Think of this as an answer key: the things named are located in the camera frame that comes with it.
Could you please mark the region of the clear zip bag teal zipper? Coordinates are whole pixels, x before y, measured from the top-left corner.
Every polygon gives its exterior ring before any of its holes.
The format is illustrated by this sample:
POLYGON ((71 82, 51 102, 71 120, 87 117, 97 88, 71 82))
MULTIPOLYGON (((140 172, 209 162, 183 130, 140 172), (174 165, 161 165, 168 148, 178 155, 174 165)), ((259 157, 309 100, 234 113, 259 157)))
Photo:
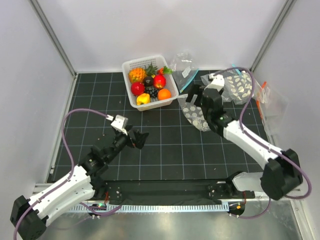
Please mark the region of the clear zip bag teal zipper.
MULTIPOLYGON (((227 78, 227 77, 234 77, 234 76, 238 76, 238 75, 241 75, 242 72, 238 69, 232 69, 232 70, 228 70, 226 72, 223 72, 222 75, 224 78, 227 78)), ((207 73, 207 74, 203 74, 200 76, 200 79, 202 81, 202 83, 207 86, 208 84, 211 83, 211 79, 209 78, 210 74, 207 73)), ((222 98, 222 102, 223 103, 227 103, 227 102, 231 102, 232 99, 230 97, 230 94, 228 93, 228 91, 226 89, 223 89, 223 93, 221 95, 221 98, 222 98)))

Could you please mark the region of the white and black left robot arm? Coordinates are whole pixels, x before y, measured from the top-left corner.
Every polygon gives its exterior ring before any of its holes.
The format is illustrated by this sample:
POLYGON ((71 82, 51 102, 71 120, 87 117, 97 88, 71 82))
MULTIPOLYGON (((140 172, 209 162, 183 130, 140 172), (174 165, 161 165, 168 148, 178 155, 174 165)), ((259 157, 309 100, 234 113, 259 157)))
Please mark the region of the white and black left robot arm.
POLYGON ((101 136, 66 176, 30 198, 18 197, 10 216, 14 225, 13 238, 36 240, 69 208, 86 200, 104 198, 108 187, 101 176, 109 163, 125 147, 142 149, 148 136, 148 132, 140 132, 131 126, 123 132, 115 130, 112 139, 101 136))

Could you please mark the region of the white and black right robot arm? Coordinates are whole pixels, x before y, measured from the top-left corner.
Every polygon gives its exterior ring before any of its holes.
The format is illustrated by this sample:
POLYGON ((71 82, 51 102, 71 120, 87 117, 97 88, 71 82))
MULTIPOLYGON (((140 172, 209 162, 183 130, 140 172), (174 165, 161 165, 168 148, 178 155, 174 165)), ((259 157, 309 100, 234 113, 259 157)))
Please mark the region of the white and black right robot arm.
POLYGON ((225 185, 230 198, 237 198, 244 191, 254 191, 279 200, 303 183, 297 153, 292 149, 276 148, 241 125, 224 110, 220 91, 193 84, 186 102, 201 109, 204 122, 212 132, 237 145, 262 169, 261 172, 238 172, 230 176, 231 182, 225 185))

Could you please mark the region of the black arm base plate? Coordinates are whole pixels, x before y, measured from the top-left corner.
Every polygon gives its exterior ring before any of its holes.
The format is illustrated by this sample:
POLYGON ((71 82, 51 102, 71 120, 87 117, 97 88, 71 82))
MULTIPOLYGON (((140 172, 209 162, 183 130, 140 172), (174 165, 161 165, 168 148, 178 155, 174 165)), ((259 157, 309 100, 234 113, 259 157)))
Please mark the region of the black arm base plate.
POLYGON ((204 204, 227 199, 253 199, 253 191, 239 191, 226 179, 108 180, 109 200, 126 205, 204 204))

